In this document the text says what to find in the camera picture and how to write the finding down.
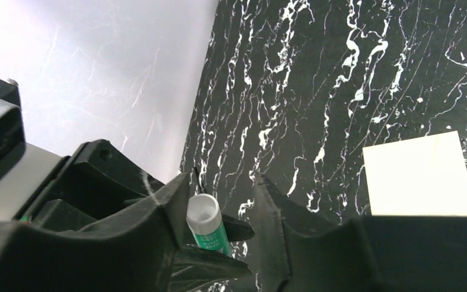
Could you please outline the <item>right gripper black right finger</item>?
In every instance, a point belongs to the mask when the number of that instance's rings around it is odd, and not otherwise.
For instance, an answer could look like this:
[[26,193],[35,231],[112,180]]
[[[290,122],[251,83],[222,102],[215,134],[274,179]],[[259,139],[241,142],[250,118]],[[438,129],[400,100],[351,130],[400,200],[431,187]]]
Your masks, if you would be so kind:
[[337,225],[254,186],[264,291],[467,291],[467,217],[363,216]]

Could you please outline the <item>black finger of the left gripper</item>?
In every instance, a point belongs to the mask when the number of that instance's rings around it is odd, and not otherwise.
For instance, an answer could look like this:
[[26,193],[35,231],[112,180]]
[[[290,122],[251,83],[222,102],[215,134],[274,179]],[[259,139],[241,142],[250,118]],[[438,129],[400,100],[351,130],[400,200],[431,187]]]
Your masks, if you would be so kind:
[[247,277],[249,266],[220,252],[186,245],[175,255],[169,291],[197,291],[216,282]]
[[106,140],[87,142],[67,159],[32,204],[39,215],[49,202],[63,203],[86,220],[66,231],[18,223],[20,242],[192,242],[186,221],[189,173],[169,183],[152,177]]

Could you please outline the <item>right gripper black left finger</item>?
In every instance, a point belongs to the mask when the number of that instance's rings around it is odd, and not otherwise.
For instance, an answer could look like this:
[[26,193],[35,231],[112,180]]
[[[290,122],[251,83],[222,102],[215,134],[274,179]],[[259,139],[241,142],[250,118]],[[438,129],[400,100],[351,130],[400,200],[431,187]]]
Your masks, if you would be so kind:
[[167,291],[190,176],[80,231],[0,222],[0,291]]

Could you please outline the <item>green white glue stick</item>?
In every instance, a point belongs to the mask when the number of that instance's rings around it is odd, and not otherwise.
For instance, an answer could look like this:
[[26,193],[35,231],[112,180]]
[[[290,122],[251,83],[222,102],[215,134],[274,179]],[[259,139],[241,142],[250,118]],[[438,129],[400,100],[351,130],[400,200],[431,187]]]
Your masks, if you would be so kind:
[[222,213],[214,196],[200,193],[190,197],[186,220],[200,248],[232,256]]

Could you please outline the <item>cream paper envelope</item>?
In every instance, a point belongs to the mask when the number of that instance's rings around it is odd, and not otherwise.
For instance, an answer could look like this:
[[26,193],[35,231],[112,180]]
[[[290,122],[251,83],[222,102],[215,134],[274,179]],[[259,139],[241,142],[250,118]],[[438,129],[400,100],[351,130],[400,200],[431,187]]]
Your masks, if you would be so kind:
[[467,217],[458,132],[364,147],[371,214]]

